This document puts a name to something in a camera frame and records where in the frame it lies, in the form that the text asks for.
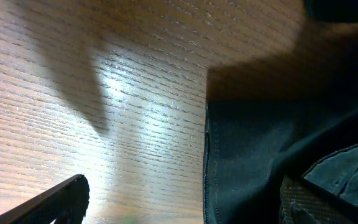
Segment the black cloth shorts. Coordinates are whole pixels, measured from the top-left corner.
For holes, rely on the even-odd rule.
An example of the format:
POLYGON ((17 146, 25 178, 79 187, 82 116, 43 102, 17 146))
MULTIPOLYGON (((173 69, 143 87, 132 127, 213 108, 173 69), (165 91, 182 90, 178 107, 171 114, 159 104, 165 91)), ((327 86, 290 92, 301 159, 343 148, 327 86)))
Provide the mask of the black cloth shorts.
POLYGON ((205 223, 280 223, 285 176, 358 207, 358 93, 207 104, 205 223))

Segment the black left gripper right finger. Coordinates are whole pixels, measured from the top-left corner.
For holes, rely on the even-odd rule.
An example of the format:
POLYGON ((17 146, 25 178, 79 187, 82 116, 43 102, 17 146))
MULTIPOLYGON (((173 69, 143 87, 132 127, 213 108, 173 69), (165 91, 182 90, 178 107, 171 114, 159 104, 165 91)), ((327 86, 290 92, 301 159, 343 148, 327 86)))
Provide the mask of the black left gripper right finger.
POLYGON ((280 223, 358 223, 358 207, 305 179, 283 178, 280 223))

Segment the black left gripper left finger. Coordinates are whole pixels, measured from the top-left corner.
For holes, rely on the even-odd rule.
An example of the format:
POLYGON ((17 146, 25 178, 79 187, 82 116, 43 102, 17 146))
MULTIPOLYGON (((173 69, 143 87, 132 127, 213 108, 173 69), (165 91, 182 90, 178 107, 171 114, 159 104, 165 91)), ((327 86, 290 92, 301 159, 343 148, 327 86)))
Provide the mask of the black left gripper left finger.
POLYGON ((90 187, 77 174, 0 215, 0 224, 81 224, 90 200, 90 187))

